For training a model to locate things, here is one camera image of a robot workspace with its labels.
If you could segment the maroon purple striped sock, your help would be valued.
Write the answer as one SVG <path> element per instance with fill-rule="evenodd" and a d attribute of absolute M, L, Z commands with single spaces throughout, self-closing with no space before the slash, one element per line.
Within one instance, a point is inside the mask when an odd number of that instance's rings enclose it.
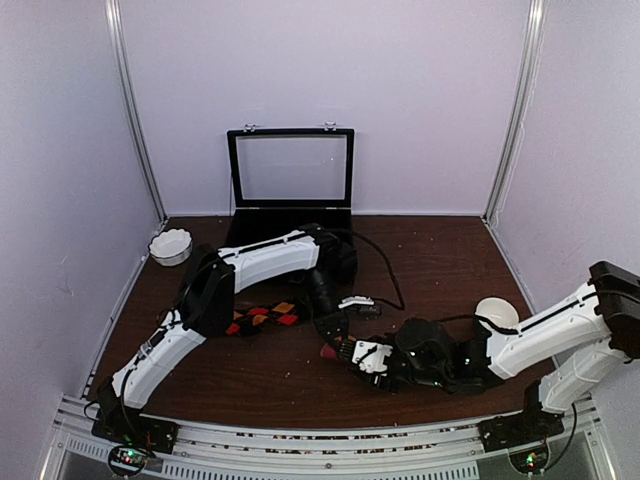
<path fill-rule="evenodd" d="M 332 346 L 324 344 L 320 350 L 322 359 L 331 361 L 340 361 L 340 349 L 335 350 Z"/>

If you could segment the black red orange argyle sock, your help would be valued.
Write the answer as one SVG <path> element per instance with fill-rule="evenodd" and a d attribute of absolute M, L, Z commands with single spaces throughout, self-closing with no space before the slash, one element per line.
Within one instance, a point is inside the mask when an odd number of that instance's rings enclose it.
<path fill-rule="evenodd" d="M 251 308 L 236 308 L 225 334 L 240 337 L 254 336 L 269 325 L 285 327 L 296 325 L 305 317 L 305 314 L 305 308 L 294 299 Z"/>

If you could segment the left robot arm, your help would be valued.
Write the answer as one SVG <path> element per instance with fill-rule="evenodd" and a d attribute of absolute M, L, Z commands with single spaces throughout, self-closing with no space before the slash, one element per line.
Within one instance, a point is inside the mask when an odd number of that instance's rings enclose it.
<path fill-rule="evenodd" d="M 335 287 L 351 282 L 357 269 L 355 247 L 345 236 L 312 223 L 247 246 L 198 246 L 155 332 L 99 386 L 98 423 L 123 444 L 137 442 L 144 433 L 139 412 L 157 386 L 192 350 L 227 333 L 237 293 L 272 278 L 302 273 L 315 328 L 336 345 L 347 335 L 348 316 Z"/>

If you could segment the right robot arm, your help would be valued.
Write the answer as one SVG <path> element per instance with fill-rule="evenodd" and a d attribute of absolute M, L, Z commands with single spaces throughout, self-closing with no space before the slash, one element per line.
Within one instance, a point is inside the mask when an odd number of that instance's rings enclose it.
<path fill-rule="evenodd" d="M 638 359 L 639 277 L 600 261 L 574 293 L 526 320 L 498 297 L 481 300 L 471 319 L 474 335 L 464 342 L 443 322 L 411 318 L 386 339 L 356 341 L 346 357 L 381 389 L 402 381 L 477 395 L 572 350 L 567 363 L 532 385 L 532 404 L 513 419 L 513 433 L 530 442 L 617 365 Z"/>

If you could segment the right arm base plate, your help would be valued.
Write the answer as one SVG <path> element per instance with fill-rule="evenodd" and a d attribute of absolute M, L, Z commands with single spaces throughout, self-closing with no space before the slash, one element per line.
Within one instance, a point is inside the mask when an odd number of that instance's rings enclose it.
<path fill-rule="evenodd" d="M 519 447 L 564 432 L 563 417 L 545 412 L 497 416 L 481 421 L 477 427 L 485 452 Z"/>

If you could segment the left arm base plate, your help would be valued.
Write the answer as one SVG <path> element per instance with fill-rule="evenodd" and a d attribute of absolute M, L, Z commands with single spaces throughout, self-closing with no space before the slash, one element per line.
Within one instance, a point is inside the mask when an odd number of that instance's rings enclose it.
<path fill-rule="evenodd" d="M 118 444 L 126 444 L 152 453 L 171 454 L 177 439 L 179 425 L 175 422 L 151 417 L 138 418 L 131 428 L 125 420 L 95 420 L 91 434 Z"/>

